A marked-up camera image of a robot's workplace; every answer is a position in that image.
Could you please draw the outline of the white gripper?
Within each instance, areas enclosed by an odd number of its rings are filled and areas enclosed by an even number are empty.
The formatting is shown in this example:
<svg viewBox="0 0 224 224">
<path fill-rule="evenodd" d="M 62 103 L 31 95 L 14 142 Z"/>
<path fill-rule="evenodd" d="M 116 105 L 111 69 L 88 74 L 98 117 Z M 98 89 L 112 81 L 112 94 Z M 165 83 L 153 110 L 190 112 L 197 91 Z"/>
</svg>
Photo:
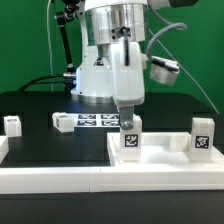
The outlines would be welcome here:
<svg viewBox="0 0 224 224">
<path fill-rule="evenodd" d="M 119 109 L 120 127 L 133 128 L 135 105 L 142 104 L 145 98 L 142 57 L 139 44 L 129 43 L 129 65 L 125 65 L 125 49 L 122 42 L 109 46 L 111 68 L 111 88 L 115 104 Z"/>
</svg>

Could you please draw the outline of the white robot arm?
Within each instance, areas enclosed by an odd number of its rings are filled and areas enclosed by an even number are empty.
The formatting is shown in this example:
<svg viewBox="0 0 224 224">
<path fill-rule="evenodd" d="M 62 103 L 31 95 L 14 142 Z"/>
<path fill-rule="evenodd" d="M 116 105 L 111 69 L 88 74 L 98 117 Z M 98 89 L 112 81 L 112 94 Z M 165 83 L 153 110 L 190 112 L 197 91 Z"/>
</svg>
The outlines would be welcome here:
<svg viewBox="0 0 224 224">
<path fill-rule="evenodd" d="M 77 69 L 75 100 L 88 103 L 113 102 L 120 115 L 120 127 L 134 126 L 134 107 L 145 99 L 143 70 L 152 63 L 152 78 L 172 85 L 179 75 L 176 61 L 156 57 L 153 45 L 165 33 L 186 28 L 166 21 L 166 27 L 149 40 L 146 52 L 140 43 L 147 39 L 147 12 L 163 7 L 193 6 L 198 0 L 85 0 L 80 17 L 83 58 Z"/>
</svg>

